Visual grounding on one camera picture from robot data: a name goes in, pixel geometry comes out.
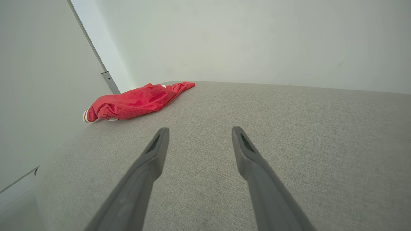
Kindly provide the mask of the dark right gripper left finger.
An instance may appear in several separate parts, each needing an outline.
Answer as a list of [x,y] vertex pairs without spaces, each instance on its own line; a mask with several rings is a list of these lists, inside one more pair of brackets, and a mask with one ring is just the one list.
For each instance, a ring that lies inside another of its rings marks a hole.
[[153,184],[162,174],[169,129],[159,129],[84,231],[142,231]]

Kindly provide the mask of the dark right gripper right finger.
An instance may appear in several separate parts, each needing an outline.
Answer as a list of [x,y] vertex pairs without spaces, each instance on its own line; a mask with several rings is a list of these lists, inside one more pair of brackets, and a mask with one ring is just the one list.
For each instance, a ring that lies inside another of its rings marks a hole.
[[247,181],[258,231],[316,231],[241,127],[232,128],[237,168]]

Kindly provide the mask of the red basketball jersey white trim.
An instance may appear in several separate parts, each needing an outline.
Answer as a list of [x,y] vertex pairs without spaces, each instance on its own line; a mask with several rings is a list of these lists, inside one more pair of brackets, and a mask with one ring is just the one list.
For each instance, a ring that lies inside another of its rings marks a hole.
[[86,123],[92,123],[98,119],[129,120],[157,112],[194,86],[195,83],[190,82],[173,85],[152,85],[149,83],[119,95],[101,96],[85,110],[82,119]]

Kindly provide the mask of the white wall baseboard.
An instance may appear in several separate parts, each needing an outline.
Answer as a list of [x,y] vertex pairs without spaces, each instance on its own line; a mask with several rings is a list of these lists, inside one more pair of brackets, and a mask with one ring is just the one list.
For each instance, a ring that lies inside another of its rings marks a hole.
[[37,171],[40,166],[25,174],[0,192],[0,216],[30,201],[35,194]]

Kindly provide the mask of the grey metal wall strip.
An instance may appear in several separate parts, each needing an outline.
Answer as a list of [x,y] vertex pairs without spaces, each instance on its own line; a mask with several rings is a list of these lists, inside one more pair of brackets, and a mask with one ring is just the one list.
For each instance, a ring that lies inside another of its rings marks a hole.
[[88,35],[88,32],[86,31],[86,29],[85,29],[79,15],[78,15],[77,11],[76,11],[73,3],[72,3],[72,0],[66,0],[66,1],[68,2],[68,5],[70,6],[76,20],[78,21],[78,24],[80,25],[80,28],[81,28],[82,32],[84,33],[84,35],[85,35],[85,38],[87,39],[89,45],[91,46],[91,49],[94,52],[94,55],[96,56],[97,61],[99,62],[100,66],[103,69],[103,72],[101,73],[102,77],[104,78],[105,82],[107,83],[108,87],[110,88],[110,90],[113,94],[120,94],[121,92],[119,91],[119,88],[115,84],[110,72],[107,70],[106,66],[104,65],[104,63],[101,59],[101,57],[99,56],[98,51],[96,50],[93,42],[91,41],[91,38]]

